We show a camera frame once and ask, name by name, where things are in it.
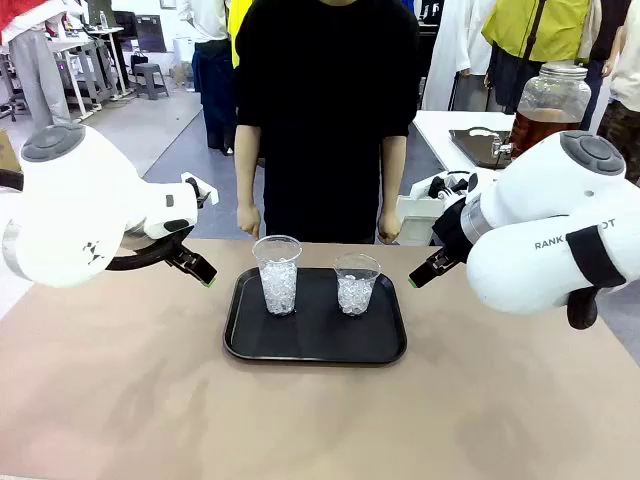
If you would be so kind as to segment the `person's right hand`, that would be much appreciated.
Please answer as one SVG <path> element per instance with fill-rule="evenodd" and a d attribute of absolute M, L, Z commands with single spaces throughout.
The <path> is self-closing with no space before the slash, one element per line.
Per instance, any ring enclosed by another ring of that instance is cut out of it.
<path fill-rule="evenodd" d="M 245 233 L 260 238 L 261 215 L 253 203 L 240 203 L 237 208 L 237 224 Z"/>

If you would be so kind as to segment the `person's left hand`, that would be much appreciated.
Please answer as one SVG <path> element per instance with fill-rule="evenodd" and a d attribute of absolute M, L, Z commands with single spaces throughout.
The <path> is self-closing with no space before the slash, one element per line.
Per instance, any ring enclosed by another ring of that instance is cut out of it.
<path fill-rule="evenodd" d="M 378 219 L 378 238 L 381 243 L 393 244 L 401 231 L 401 222 L 395 210 L 382 210 Z"/>

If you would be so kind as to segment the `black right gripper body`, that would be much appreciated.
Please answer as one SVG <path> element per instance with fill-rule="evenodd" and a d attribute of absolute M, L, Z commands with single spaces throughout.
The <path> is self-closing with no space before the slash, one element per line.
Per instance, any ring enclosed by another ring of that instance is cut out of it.
<path fill-rule="evenodd" d="M 464 207 L 465 199 L 458 200 L 443 212 L 432 227 L 448 258 L 467 258 L 470 253 L 470 241 L 461 226 Z"/>

